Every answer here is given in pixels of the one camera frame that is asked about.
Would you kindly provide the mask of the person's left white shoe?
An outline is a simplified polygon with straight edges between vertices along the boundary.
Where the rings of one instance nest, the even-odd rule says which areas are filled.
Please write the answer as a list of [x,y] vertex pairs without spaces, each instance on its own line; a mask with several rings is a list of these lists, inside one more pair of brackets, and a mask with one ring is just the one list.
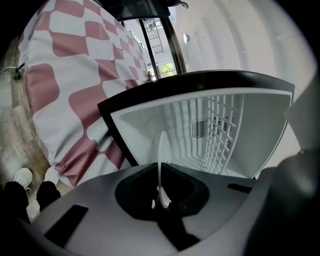
[[21,185],[23,189],[29,193],[32,192],[30,188],[32,181],[33,173],[26,167],[19,169],[13,177],[13,182],[16,182],[19,185]]

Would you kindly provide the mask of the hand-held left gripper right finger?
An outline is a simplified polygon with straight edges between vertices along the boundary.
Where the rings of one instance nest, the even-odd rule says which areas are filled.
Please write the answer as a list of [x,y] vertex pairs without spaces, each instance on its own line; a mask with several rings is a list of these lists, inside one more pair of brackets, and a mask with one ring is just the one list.
[[161,210],[162,242],[202,242],[217,232],[249,196],[254,179],[161,165],[170,203]]

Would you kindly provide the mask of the red white checkered tablecloth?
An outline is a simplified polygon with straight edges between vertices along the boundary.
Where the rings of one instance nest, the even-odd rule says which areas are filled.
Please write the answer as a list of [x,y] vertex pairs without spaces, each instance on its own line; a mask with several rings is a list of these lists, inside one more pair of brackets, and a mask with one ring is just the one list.
[[43,153],[71,187],[120,170],[126,159],[98,104],[147,81],[143,51],[93,0],[45,0],[18,46]]

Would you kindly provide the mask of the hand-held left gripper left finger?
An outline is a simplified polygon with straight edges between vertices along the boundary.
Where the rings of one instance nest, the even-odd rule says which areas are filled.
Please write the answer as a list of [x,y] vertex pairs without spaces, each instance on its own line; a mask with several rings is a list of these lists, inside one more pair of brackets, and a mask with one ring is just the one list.
[[92,178],[21,225],[45,256],[173,256],[178,251],[156,222],[137,220],[117,203],[124,178],[153,168],[145,164]]

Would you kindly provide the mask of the black metal railing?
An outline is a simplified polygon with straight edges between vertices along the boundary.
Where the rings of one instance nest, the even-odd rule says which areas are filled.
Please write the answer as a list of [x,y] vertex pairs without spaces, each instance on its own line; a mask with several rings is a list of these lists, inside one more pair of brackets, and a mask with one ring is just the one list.
[[176,7],[182,0],[97,0],[132,35],[142,49],[149,80],[186,73],[174,29]]

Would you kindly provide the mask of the black mini fridge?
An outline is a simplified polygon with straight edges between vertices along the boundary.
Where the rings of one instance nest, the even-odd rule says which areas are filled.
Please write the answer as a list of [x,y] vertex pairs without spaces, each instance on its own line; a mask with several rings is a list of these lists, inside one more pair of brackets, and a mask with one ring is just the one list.
[[276,151],[287,126],[284,113],[295,87],[285,80],[242,70],[184,73],[139,85],[111,96],[99,112],[132,166],[157,162],[166,131],[171,162],[207,172],[204,99],[244,94],[239,136],[234,149],[240,178],[255,177]]

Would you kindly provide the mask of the person's right white shoe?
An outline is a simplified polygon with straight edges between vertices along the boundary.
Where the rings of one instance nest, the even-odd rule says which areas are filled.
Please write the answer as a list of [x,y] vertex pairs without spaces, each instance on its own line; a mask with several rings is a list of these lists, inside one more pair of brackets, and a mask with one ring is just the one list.
[[58,184],[59,181],[59,173],[51,166],[47,169],[44,175],[44,182],[51,182],[55,186]]

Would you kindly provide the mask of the white plate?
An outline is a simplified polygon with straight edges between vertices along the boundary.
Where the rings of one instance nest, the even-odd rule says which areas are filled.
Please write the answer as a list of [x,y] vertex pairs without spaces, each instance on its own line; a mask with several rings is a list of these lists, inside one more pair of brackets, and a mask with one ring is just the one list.
[[169,142],[169,137],[166,131],[162,131],[159,143],[158,143],[158,150],[157,150],[157,178],[158,178],[158,197],[160,201],[160,205],[167,209],[172,202],[164,190],[163,187],[163,178],[164,178],[164,167],[162,164],[168,164],[171,162],[171,147]]

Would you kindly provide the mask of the person's black trousers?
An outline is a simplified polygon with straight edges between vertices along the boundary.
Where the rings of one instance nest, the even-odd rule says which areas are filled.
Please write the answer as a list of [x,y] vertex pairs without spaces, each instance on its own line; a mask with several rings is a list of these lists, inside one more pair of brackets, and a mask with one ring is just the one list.
[[[39,186],[36,194],[36,201],[39,211],[42,212],[47,206],[61,197],[56,185],[52,181],[44,181]],[[4,213],[9,216],[20,218],[30,223],[27,207],[29,205],[28,196],[23,188],[16,181],[7,182],[0,191],[0,203],[4,207]]]

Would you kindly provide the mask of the person's white shoe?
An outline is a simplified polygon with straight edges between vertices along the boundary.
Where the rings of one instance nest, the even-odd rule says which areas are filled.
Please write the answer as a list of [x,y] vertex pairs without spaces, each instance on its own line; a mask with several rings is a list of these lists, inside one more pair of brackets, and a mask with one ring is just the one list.
[[13,182],[16,182],[19,185],[21,185],[23,189],[29,193],[32,192],[30,188],[32,181],[33,173],[26,167],[19,169],[13,177]]
[[58,184],[59,181],[59,173],[51,166],[47,169],[44,175],[44,182],[51,182],[55,186]]

